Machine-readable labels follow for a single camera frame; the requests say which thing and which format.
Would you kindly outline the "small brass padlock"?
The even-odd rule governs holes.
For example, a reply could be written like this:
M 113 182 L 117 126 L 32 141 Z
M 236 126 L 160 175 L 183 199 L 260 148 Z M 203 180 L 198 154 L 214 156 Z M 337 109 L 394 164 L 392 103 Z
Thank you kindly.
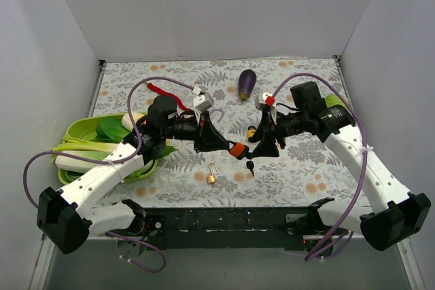
M 209 168 L 209 174 L 206 176 L 206 181 L 209 185 L 211 185 L 217 181 L 217 175 L 219 174 L 219 172 L 214 162 L 208 164 L 208 168 Z

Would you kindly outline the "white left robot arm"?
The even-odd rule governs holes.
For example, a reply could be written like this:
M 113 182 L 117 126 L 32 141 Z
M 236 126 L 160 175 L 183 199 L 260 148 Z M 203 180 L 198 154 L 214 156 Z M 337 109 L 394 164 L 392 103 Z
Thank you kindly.
M 119 230 L 136 236 L 145 227 L 145 210 L 132 200 L 97 208 L 95 204 L 131 173 L 156 160 L 168 139 L 193 141 L 197 152 L 227 150 L 228 141 L 210 119 L 213 99 L 194 98 L 193 116 L 181 117 L 174 98 L 157 96 L 138 132 L 128 134 L 115 149 L 76 181 L 39 196 L 37 226 L 64 254 L 82 246 L 89 236 Z

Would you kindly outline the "orange padlock black keys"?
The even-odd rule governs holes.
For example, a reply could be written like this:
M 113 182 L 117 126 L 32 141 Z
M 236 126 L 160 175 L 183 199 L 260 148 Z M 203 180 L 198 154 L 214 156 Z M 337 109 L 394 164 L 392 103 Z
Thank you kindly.
M 250 171 L 251 175 L 254 177 L 255 176 L 255 173 L 254 173 L 254 163 L 251 160 L 246 161 L 246 167 Z

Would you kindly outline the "yellow padlock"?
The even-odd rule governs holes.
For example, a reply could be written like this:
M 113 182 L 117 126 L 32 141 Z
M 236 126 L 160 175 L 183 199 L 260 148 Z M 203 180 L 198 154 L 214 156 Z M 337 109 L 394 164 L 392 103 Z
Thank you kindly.
M 252 138 L 256 133 L 256 127 L 255 126 L 249 126 L 247 129 L 247 138 Z

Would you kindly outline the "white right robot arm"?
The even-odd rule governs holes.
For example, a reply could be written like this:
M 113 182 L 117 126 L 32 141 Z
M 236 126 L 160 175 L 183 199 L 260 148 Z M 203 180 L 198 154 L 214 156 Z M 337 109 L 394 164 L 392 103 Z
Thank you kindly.
M 321 97 L 315 82 L 291 89 L 296 111 L 279 113 L 272 94 L 259 94 L 255 104 L 262 119 L 249 141 L 256 143 L 252 157 L 277 157 L 285 138 L 308 132 L 334 153 L 358 181 L 370 204 L 369 209 L 350 211 L 332 199 L 310 206 L 309 229 L 323 234 L 338 220 L 340 227 L 361 234 L 376 250 L 384 251 L 417 233 L 432 203 L 423 193 L 414 194 L 392 175 L 376 153 L 363 140 L 355 118 L 342 104 L 331 105 Z

